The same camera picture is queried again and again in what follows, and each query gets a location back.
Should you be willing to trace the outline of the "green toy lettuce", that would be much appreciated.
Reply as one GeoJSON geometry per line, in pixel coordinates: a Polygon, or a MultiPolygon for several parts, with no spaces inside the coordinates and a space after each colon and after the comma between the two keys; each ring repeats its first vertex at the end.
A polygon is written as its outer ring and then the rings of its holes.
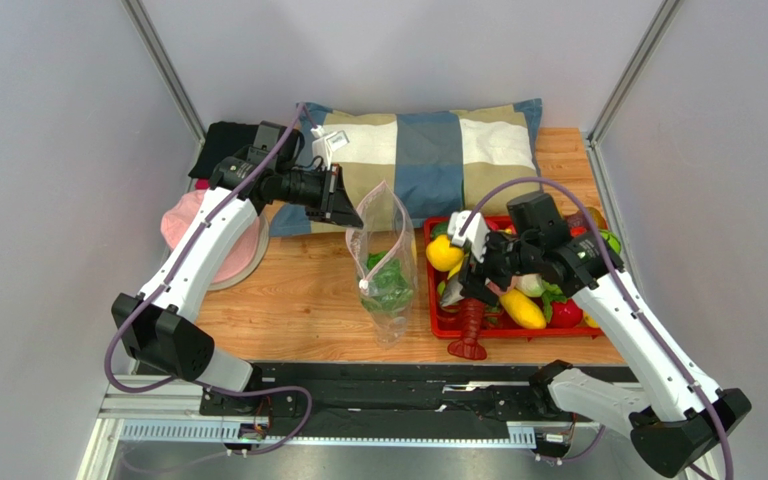
{"type": "Polygon", "coordinates": [[[361,305],[370,313],[395,314],[413,300],[415,287],[404,273],[402,262],[393,257],[367,280],[368,292],[361,294],[361,305]]]}

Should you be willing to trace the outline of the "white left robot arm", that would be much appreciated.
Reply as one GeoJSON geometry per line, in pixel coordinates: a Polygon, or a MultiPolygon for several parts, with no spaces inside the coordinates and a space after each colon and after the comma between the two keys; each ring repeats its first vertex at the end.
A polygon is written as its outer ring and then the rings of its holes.
{"type": "Polygon", "coordinates": [[[214,390],[242,392],[252,365],[219,348],[195,324],[202,302],[239,238],[275,201],[303,207],[308,219],[341,227],[363,222],[345,189],[333,154],[348,145],[344,131],[312,130],[312,150],[321,162],[297,166],[301,134],[269,122],[258,126],[253,144],[214,168],[201,206],[180,242],[137,295],[120,294],[112,315],[122,345],[133,359],[172,379],[214,390]]]}

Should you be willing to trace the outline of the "grey toy fish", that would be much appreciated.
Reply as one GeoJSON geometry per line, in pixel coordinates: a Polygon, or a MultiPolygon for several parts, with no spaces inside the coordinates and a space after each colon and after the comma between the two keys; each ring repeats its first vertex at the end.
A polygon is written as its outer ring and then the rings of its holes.
{"type": "Polygon", "coordinates": [[[448,308],[457,305],[463,299],[462,285],[456,277],[453,277],[446,282],[441,291],[439,305],[442,308],[448,308]]]}

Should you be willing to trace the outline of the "clear zip top bag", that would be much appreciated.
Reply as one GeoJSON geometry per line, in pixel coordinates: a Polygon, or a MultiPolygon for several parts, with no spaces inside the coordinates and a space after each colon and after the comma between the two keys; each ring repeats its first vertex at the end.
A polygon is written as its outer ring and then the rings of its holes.
{"type": "Polygon", "coordinates": [[[418,294],[414,226],[408,210],[383,181],[360,202],[361,228],[350,228],[346,245],[354,262],[355,286],[370,316],[376,342],[388,349],[407,331],[418,294]]]}

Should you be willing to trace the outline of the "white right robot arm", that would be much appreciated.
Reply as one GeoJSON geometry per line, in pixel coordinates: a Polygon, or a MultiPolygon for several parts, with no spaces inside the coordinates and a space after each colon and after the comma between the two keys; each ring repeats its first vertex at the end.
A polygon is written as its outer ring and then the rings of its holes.
{"type": "Polygon", "coordinates": [[[640,384],[633,392],[557,360],[530,377],[543,416],[578,414],[627,437],[656,473],[684,472],[751,410],[737,388],[724,389],[678,346],[638,293],[620,257],[596,229],[573,235],[551,196],[511,200],[512,233],[489,229],[480,214],[451,216],[451,243],[466,253],[463,296],[489,305],[518,275],[537,274],[593,318],[640,384]]]}

